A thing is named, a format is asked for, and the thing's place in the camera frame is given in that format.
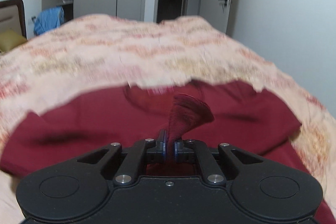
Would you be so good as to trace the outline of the dark red shirt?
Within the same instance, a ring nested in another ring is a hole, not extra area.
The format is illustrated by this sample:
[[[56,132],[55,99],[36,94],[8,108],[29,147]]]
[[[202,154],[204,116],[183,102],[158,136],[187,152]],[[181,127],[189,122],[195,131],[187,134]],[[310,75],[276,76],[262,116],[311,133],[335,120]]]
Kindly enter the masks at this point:
[[[290,144],[301,122],[268,90],[242,81],[82,94],[42,115],[30,112],[9,138],[1,170],[20,179],[24,223],[335,223],[319,182]],[[114,185],[80,156],[167,133],[163,163],[132,185]],[[174,143],[228,143],[264,159],[226,185],[207,185],[177,162]]]

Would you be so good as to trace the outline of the blue clothing pile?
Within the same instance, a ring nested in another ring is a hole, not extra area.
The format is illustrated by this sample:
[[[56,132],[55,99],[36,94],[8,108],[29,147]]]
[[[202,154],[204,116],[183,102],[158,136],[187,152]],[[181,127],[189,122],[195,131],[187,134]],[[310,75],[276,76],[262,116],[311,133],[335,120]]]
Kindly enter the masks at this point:
[[[32,18],[34,23],[34,35],[39,36],[60,27],[64,22],[64,10],[62,6],[43,10],[36,18]]]

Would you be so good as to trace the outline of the pink floral bed quilt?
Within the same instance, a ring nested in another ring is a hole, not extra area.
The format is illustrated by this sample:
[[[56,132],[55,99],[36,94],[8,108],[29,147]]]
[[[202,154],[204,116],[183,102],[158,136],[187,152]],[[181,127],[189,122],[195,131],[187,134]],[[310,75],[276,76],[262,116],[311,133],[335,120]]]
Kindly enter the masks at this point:
[[[335,118],[274,63],[199,16],[160,24],[82,16],[1,54],[1,144],[30,110],[41,114],[104,87],[192,79],[242,80],[280,97],[302,123],[291,145],[335,211]]]

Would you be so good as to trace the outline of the olive yellow pillow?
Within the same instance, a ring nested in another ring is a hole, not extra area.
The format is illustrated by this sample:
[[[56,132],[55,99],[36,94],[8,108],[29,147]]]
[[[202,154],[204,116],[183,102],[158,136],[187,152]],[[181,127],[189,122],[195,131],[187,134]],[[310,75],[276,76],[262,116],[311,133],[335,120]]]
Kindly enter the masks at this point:
[[[24,36],[17,34],[11,29],[1,32],[0,39],[1,52],[11,51],[27,42],[27,39]]]

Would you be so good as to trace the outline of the brown beige headboard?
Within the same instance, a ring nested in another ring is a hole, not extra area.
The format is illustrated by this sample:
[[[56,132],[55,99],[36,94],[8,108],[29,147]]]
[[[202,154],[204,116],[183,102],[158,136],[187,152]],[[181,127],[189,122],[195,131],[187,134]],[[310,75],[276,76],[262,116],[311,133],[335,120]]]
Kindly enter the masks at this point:
[[[4,0],[0,2],[1,32],[13,30],[21,36],[27,37],[25,7],[23,0]]]

